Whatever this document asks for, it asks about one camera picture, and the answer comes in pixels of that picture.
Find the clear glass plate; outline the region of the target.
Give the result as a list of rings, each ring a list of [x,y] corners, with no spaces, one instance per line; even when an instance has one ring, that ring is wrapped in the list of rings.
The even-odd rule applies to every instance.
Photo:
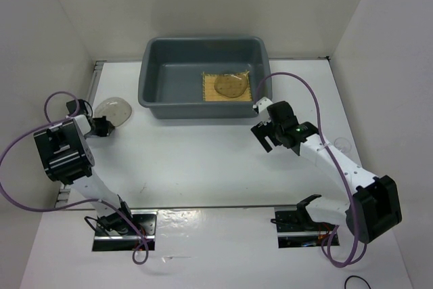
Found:
[[[132,115],[131,105],[121,97],[110,97],[94,109],[94,118],[106,117],[114,127],[123,125]]]
[[[247,86],[248,75],[246,73],[218,75],[214,82],[215,91],[228,98],[241,96]]]

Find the clear plastic cup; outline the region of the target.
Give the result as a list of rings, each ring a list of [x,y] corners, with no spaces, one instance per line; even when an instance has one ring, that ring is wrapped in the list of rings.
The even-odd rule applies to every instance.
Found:
[[[343,154],[349,154],[352,150],[352,144],[345,137],[338,137],[334,141],[334,146]]]

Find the yellow bamboo mat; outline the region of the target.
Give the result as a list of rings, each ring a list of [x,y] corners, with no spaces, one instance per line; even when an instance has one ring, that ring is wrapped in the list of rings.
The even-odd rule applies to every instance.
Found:
[[[239,74],[246,73],[248,75],[248,86],[246,91],[239,97],[228,98],[223,95],[218,94],[214,89],[214,82],[218,75],[222,74]],[[245,70],[242,72],[234,72],[226,70],[220,74],[211,74],[207,72],[202,73],[202,97],[205,102],[251,102],[252,101],[252,91],[250,86],[250,71]]]

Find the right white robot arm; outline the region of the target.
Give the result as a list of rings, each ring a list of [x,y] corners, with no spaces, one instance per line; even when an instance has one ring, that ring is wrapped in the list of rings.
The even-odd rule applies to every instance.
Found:
[[[262,147],[292,150],[308,160],[347,194],[332,200],[313,194],[296,205],[296,222],[304,230],[318,223],[345,225],[352,235],[368,244],[402,221],[396,182],[389,176],[365,170],[336,149],[310,122],[300,123],[289,103],[260,99],[252,107],[260,122],[251,128]]]

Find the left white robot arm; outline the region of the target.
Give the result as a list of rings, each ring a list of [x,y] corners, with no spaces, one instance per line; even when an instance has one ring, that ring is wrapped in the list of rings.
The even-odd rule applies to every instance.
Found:
[[[88,137],[109,136],[115,126],[105,116],[94,118],[89,103],[83,99],[71,100],[66,107],[71,117],[33,135],[46,175],[90,200],[103,232],[132,234],[138,224],[127,203],[109,190],[93,170],[95,158],[87,143]]]

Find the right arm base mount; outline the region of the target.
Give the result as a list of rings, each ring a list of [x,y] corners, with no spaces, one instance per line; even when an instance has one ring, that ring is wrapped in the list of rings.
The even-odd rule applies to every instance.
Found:
[[[274,211],[270,222],[276,228],[278,248],[319,247],[335,228],[329,223],[302,224],[295,206],[280,206]]]

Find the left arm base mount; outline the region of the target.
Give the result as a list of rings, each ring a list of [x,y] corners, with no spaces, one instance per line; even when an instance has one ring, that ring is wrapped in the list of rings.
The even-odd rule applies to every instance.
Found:
[[[133,209],[131,213],[137,229],[146,238],[149,251],[154,251],[158,213],[143,209]],[[114,230],[108,231],[104,229],[95,217],[85,216],[84,220],[93,231],[93,252],[134,251],[136,248],[139,251],[145,251],[144,246],[139,247],[141,243],[140,237],[130,226],[128,226],[126,233],[119,234]]]

